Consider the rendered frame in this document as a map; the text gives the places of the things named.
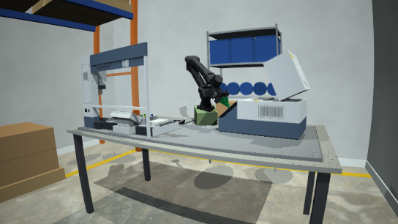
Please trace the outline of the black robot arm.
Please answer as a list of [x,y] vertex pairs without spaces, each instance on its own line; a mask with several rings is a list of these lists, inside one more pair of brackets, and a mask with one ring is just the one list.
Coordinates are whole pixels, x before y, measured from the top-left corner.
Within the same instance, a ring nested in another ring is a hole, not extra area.
[[[217,99],[218,96],[223,93],[219,87],[223,82],[223,78],[220,75],[215,75],[204,67],[200,63],[200,58],[197,56],[187,56],[185,57],[185,62],[187,63],[187,70],[192,74],[192,77],[199,87],[198,92],[201,102],[200,105],[197,106],[197,109],[208,112],[214,110],[214,106],[211,106],[211,98]],[[204,80],[200,74],[203,76]]]

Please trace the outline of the white benchtop lab instrument with lid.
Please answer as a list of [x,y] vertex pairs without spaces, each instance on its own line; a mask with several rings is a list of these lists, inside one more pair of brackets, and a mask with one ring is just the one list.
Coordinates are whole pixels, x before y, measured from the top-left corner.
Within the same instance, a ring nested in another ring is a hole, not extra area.
[[277,98],[237,100],[218,117],[219,131],[299,139],[306,130],[307,100],[288,98],[310,87],[295,57],[285,51],[264,62]]

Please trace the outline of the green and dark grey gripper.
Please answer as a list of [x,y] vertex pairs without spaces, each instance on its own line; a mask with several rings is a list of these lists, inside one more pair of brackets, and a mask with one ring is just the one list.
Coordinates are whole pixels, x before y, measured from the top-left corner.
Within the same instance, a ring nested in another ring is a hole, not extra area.
[[227,106],[228,108],[230,107],[229,102],[228,102],[228,96],[229,96],[229,92],[223,92],[221,93],[220,96],[218,96],[218,98],[215,100],[215,103],[222,103],[223,105]]

